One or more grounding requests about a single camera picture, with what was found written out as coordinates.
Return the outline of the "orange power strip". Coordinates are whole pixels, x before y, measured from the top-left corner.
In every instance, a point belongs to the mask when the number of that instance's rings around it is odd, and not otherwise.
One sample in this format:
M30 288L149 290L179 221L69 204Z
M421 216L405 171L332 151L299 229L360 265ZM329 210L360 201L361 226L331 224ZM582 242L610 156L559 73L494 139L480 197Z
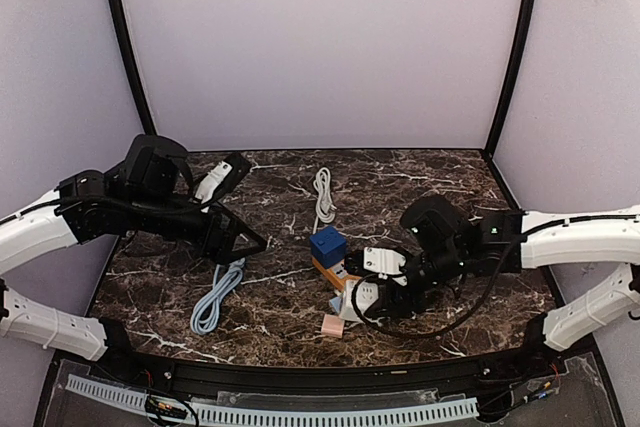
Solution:
M315 257L312 257L311 260L314 267L338 292L344 291L348 281L358 281L360 279L359 276L352 275L346 270L344 260L341 260L330 267L325 267Z

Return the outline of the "light blue charger plug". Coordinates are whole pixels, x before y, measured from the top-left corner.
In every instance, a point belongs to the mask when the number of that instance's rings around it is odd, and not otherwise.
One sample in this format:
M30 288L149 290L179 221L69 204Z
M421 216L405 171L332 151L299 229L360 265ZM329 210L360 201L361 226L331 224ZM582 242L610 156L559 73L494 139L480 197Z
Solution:
M342 297L336 296L332 298L329 301L329 306L336 315L339 315L342 307Z

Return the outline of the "dark blue cube socket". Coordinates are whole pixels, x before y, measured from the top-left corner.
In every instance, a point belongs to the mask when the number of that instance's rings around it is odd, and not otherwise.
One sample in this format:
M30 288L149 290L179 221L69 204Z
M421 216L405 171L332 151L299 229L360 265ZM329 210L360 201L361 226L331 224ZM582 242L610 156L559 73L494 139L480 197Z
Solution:
M346 238L333 226L310 236L312 257L325 269L341 262L347 253Z

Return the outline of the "white cube socket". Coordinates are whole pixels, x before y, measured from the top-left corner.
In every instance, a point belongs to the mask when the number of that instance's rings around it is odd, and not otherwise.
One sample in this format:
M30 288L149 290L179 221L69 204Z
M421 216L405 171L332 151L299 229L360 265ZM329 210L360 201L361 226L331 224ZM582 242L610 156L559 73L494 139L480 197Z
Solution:
M361 323L352 302L352 292L356 287L356 280L347 280L341 294L341 306L338 316L347 322ZM379 298L379 289L375 283L363 282L356 292L356 305L362 314L371 307Z

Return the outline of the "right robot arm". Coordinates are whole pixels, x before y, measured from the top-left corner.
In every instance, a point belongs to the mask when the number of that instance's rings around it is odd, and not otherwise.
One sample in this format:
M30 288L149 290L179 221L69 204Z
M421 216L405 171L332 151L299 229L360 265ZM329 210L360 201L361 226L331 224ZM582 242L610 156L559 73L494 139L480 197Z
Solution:
M554 264L615 262L604 281L567 305L530 321L526 346L510 360L521 381L534 379L562 352L639 305L639 208L578 214L495 212L469 221L444 198L422 198L401 216L421 251L366 247L347 255L351 274L340 295L341 319L371 323L426 308L429 290L495 272Z

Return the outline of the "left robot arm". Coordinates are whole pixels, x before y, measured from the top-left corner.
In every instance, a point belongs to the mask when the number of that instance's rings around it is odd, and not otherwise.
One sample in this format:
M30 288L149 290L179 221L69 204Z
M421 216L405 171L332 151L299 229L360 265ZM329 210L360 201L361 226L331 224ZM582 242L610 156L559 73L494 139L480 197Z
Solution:
M8 273L49 252L104 235L129 232L183 241L217 264L236 263L266 248L259 234L219 202L250 169L241 154L232 153L189 194L176 192L179 169L169 159L141 179L128 176L124 165L107 173L82 172L2 220L1 271ZM1 287L1 302L2 336L93 362L101 360L120 383L140 376L140 359L130 353L120 322L75 316L35 302L7 285Z

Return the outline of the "pink charger plug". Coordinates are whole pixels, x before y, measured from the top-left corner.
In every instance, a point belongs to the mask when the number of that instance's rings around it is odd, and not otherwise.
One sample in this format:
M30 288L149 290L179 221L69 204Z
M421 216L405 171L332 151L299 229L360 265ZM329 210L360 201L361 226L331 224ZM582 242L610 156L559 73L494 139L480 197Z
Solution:
M323 336L342 338L345 328L345 321L338 316L325 314L321 325Z

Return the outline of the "black front table rail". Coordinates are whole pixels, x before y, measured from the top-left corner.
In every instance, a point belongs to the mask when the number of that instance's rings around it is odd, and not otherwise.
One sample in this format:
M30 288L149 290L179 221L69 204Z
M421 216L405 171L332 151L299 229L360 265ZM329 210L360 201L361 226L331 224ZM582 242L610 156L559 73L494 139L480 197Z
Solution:
M318 321L276 325L227 321L207 336L187 329L133 326L140 371L131 381L181 396L222 390L272 394L363 394L436 388L496 393L526 378L566 373L562 355L506 344L487 329L465 327L431 340L400 340L350 325L324 336Z

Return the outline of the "black left frame post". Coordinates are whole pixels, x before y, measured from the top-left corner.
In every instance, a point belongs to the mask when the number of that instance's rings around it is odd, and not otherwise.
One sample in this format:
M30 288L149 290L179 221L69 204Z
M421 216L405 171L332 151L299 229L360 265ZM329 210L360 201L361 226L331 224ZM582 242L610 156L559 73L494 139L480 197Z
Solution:
M121 61L139 122L145 134L156 135L156 125L144 90L126 19L124 0L107 1Z

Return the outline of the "black frame post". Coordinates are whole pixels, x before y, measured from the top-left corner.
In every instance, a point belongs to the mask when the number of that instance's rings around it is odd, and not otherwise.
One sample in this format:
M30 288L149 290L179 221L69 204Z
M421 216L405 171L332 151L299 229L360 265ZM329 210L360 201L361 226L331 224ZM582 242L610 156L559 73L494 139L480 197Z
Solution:
M535 0L520 0L519 11L514 30L514 37L506 65L505 75L489 134L483 149L483 153L485 154L485 157L488 161L494 159L509 113L509 108L515 91L521 62L527 44L534 4Z
M107 1L121 61L139 122L145 134L156 135L156 125L144 90L126 19L124 0Z

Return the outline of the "black right frame post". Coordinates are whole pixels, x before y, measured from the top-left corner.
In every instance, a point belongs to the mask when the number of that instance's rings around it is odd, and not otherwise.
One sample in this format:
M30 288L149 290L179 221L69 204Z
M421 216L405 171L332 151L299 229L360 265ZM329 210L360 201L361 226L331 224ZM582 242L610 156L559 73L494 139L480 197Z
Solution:
M488 161L494 159L509 113L509 108L515 91L521 62L527 44L534 4L535 0L520 0L519 11L514 30L514 37L506 65L505 75L489 134L483 149L483 153L485 154L485 157Z

